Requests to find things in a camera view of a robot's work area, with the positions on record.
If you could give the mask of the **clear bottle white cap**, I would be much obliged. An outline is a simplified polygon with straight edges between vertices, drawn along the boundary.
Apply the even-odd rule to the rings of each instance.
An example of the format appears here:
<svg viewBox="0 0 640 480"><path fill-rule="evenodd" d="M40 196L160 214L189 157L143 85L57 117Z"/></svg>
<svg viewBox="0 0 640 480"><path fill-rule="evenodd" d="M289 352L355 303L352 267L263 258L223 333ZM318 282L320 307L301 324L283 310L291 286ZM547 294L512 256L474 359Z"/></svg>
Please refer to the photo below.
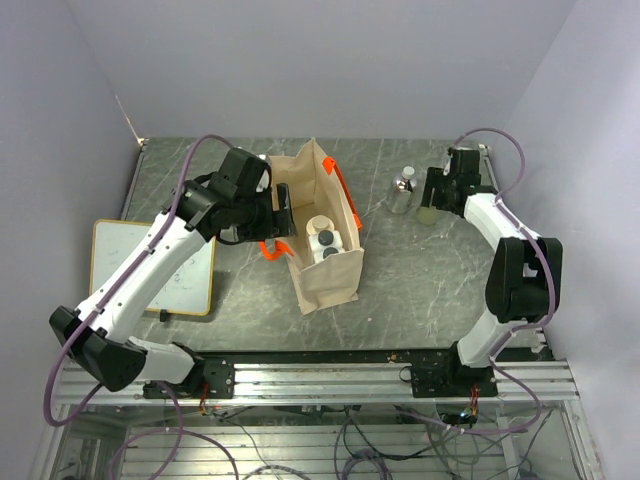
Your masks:
<svg viewBox="0 0 640 480"><path fill-rule="evenodd" d="M409 211L417 185L415 169L405 166L391 181L386 207L393 214L405 214Z"/></svg>

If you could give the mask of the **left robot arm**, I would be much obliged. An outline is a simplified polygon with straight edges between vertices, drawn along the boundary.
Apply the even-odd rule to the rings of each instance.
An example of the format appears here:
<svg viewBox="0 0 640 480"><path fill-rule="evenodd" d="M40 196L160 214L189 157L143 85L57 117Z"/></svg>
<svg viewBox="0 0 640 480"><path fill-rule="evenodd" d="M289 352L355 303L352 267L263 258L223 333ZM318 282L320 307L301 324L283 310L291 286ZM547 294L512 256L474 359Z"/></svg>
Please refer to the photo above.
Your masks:
<svg viewBox="0 0 640 480"><path fill-rule="evenodd" d="M176 344L141 341L133 331L177 270L225 230L240 243L295 235L289 187L274 181L267 156L234 147L218 170L179 183L112 276L77 307L51 314L49 324L69 357L111 392L136 380L160 380L182 397L196 395L204 383L196 355Z"/></svg>

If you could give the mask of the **beige bottle wooden cap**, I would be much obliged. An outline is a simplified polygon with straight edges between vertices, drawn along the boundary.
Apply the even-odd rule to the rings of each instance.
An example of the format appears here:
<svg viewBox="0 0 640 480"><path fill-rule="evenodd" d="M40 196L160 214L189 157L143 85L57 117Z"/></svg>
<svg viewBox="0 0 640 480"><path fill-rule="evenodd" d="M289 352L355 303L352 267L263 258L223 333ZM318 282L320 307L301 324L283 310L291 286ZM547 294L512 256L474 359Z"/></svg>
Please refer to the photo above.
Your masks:
<svg viewBox="0 0 640 480"><path fill-rule="evenodd" d="M333 221L325 215L315 215L306 224L306 233L309 236L319 234L323 230L333 231L334 229Z"/></svg>
<svg viewBox="0 0 640 480"><path fill-rule="evenodd" d="M439 220L440 212L431 207L421 207L416 211L416 219L424 225L434 225Z"/></svg>

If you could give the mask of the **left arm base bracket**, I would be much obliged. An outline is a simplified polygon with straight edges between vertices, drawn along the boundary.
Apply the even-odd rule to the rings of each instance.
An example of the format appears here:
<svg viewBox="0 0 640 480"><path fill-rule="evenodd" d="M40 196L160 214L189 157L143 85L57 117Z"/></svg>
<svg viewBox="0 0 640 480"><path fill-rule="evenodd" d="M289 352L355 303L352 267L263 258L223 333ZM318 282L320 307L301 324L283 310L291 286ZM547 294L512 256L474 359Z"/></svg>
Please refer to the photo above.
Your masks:
<svg viewBox="0 0 640 480"><path fill-rule="evenodd" d="M169 399L169 391L177 399L231 399L235 387L235 369L222 359L205 360L197 364L186 378L177 384L151 381L143 386L147 400Z"/></svg>

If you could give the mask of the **beige canvas tote bag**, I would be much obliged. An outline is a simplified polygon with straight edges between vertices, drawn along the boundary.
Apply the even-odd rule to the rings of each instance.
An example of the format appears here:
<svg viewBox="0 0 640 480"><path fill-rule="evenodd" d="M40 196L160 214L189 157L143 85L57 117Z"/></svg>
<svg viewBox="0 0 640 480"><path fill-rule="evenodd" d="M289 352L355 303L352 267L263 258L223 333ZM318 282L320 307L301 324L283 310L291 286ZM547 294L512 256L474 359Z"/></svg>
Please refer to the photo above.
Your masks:
<svg viewBox="0 0 640 480"><path fill-rule="evenodd" d="M337 162L311 139L294 157L273 157L271 166L274 181L289 186L297 236L277 238L272 247L262 242L263 257L287 260L304 315L357 300L364 259L359 237L362 223ZM313 262L314 250L306 233L307 221L315 215L333 221L345 249L318 264Z"/></svg>

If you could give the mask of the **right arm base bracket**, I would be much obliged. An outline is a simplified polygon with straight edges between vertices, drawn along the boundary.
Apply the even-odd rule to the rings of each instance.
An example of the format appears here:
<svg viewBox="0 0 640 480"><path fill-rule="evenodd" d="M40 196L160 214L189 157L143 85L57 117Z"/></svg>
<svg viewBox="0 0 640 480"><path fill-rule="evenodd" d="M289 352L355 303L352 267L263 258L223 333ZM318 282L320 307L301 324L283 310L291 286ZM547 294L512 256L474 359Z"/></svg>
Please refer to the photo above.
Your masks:
<svg viewBox="0 0 640 480"><path fill-rule="evenodd" d="M461 367L446 371L436 366L409 365L399 372L399 379L410 386L414 398L495 397L498 388L491 367Z"/></svg>

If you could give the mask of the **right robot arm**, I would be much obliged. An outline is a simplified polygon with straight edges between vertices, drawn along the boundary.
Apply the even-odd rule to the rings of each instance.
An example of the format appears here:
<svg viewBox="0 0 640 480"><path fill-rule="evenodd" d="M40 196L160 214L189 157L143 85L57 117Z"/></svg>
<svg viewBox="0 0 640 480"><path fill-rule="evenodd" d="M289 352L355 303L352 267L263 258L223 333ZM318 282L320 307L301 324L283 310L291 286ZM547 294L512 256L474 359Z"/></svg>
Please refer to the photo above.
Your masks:
<svg viewBox="0 0 640 480"><path fill-rule="evenodd" d="M421 208L447 212L474 226L494 252L485 286L485 310L454 348L457 362L440 373L450 394L465 394L476 383L473 368L486 368L506 343L529 325L549 319L559 306L563 246L530 230L482 182L481 153L451 148L444 167L427 171Z"/></svg>

